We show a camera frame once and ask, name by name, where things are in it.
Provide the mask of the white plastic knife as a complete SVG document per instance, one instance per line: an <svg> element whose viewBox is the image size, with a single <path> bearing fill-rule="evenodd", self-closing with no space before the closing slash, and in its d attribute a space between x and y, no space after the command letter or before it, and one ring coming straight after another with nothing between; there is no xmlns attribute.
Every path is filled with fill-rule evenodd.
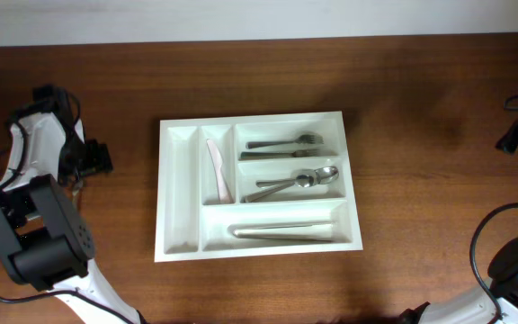
<svg viewBox="0 0 518 324"><path fill-rule="evenodd" d="M219 151L219 148L212 139L206 139L206 144L207 144L207 147L208 147L208 150L210 153L210 157L211 157L211 161L212 161L212 165L213 165L213 169L214 169L214 173L215 173L215 177L216 177L219 201L222 204L233 203L234 200L233 200L231 192L228 188L227 180L224 177L223 172L222 172L222 167L223 167L224 161L223 161L223 158Z"/></svg>

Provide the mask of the steel fork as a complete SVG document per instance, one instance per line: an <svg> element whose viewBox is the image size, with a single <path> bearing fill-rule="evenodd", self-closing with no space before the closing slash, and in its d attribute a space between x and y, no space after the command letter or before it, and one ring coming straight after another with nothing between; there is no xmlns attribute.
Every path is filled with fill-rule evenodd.
<svg viewBox="0 0 518 324"><path fill-rule="evenodd" d="M276 140L276 141L249 141L246 143L247 149L259 149L270 146L288 145L288 144L323 144L324 139L318 134L301 134L296 139Z"/></svg>
<svg viewBox="0 0 518 324"><path fill-rule="evenodd" d="M240 154L241 160L274 159L274 158L310 158L319 156L321 151L317 148L300 149L282 152L251 152L244 151Z"/></svg>

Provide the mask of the steel tongs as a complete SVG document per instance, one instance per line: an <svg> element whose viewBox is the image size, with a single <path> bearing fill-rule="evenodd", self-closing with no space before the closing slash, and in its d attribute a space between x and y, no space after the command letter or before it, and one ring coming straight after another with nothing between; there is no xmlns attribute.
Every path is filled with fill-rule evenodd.
<svg viewBox="0 0 518 324"><path fill-rule="evenodd" d="M228 232L238 239L333 241L332 221L306 221L273 224L233 225Z"/></svg>

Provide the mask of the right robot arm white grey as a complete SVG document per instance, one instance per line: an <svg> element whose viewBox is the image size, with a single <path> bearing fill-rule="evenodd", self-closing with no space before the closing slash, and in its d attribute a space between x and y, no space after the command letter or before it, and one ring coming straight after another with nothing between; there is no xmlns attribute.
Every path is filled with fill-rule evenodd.
<svg viewBox="0 0 518 324"><path fill-rule="evenodd" d="M406 324L518 323L518 237L494 256L485 280L478 271L476 247L485 226L499 213L518 209L518 202L492 210L476 227L469 245L469 265L478 286L442 303L426 302L396 319Z"/></svg>

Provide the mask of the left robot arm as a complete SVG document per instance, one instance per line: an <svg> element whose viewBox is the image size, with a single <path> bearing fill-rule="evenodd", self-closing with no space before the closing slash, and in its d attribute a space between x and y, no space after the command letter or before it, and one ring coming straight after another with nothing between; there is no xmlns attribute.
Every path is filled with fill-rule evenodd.
<svg viewBox="0 0 518 324"><path fill-rule="evenodd" d="M60 86L36 87L5 125L12 147L0 181L0 262L12 281L36 294L0 302L55 297L85 323L144 322L101 273L77 197L65 193L112 171L107 146L85 136L78 99Z"/></svg>

